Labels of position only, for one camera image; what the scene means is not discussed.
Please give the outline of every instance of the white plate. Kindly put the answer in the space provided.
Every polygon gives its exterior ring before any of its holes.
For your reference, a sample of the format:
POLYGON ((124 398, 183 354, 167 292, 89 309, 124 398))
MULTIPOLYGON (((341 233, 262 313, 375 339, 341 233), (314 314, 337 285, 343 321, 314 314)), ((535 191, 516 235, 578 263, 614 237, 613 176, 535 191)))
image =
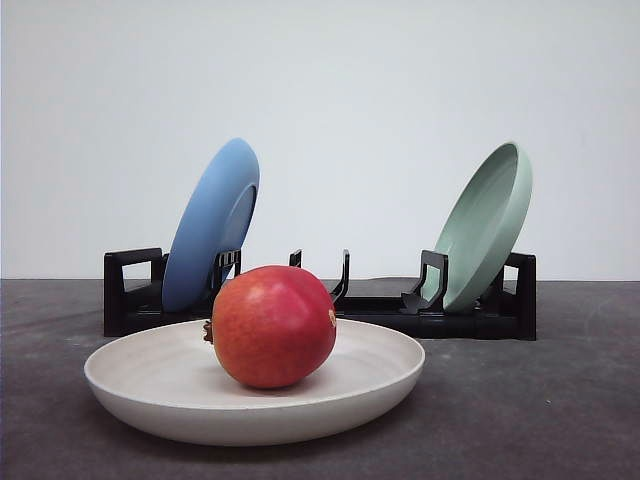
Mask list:
POLYGON ((115 340, 86 361, 102 405, 142 431, 202 445, 274 445, 362 425, 414 387, 425 353, 414 339, 377 325, 339 319, 327 361, 284 389, 244 387, 202 340, 204 320, 115 340))

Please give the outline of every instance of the dish rack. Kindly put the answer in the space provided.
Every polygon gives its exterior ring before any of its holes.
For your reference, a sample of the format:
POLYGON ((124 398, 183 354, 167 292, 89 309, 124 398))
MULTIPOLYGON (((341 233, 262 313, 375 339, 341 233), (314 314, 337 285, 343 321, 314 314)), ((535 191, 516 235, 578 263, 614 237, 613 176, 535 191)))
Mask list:
MULTIPOLYGON (((189 320, 210 318, 213 301, 231 269, 240 274, 241 250, 216 255, 202 299, 182 312, 162 309, 162 280, 169 254, 160 248, 109 252, 104 256, 104 335, 118 337, 189 320), (151 278, 137 288, 125 288, 123 267, 151 263, 151 278)), ((349 296, 348 250, 342 255, 342 275, 329 293, 336 316, 373 323, 416 338, 475 338, 485 340, 536 340, 536 257, 511 253, 487 290, 465 313, 449 313, 443 300, 447 293, 447 255, 423 250, 420 277, 412 288, 397 296, 349 296), (515 291, 504 286, 504 269, 518 270, 515 291), (421 295, 429 272, 438 272, 433 298, 421 295)), ((302 267, 302 250, 289 255, 289 265, 302 267)))

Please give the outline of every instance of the pomegranate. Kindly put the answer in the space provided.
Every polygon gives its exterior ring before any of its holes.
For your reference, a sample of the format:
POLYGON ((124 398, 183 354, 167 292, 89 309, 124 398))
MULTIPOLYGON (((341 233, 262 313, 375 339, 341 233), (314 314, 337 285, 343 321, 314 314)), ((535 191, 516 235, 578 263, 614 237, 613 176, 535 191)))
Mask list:
POLYGON ((302 268, 279 265, 225 283, 210 328, 222 367, 256 388, 298 382, 324 363, 336 339, 335 310, 322 282, 302 268))

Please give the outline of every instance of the blue plate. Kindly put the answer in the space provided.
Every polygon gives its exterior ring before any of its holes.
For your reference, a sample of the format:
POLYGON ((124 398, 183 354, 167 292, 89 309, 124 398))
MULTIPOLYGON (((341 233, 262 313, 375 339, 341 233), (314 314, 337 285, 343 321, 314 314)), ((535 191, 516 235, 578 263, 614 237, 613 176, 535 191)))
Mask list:
POLYGON ((258 159, 242 139, 231 140, 211 160, 173 239, 162 283, 165 311, 200 301, 210 288, 216 255, 242 247, 259 183, 258 159))

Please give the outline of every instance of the tabletop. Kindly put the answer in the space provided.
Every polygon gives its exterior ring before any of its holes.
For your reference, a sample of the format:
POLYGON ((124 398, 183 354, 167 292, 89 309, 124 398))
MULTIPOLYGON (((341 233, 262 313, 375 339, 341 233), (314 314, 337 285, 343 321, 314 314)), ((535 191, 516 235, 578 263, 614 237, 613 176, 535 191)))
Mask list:
POLYGON ((537 291, 537 341, 421 340, 416 387, 382 417, 223 448, 142 433, 97 402, 83 365, 113 340, 101 281, 3 280, 2 478, 637 478, 640 282, 537 291))

